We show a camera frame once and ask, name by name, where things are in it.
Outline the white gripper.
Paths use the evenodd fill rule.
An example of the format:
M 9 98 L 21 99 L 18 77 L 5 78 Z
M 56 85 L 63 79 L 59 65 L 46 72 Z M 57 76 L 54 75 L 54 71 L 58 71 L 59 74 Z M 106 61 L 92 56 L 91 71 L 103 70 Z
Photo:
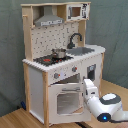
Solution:
M 98 97 L 98 88 L 94 85 L 94 83 L 90 79 L 84 79 L 83 80 L 83 92 L 84 92 L 84 98 L 86 100 L 89 100 L 93 96 Z

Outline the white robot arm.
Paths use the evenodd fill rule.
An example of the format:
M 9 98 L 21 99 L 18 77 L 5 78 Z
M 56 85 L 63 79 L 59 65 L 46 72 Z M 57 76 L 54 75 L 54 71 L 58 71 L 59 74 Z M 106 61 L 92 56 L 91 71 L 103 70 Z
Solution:
M 119 95 L 108 93 L 99 97 L 98 88 L 90 79 L 84 79 L 84 102 L 89 111 L 100 122 L 128 122 L 128 111 L 122 108 Z

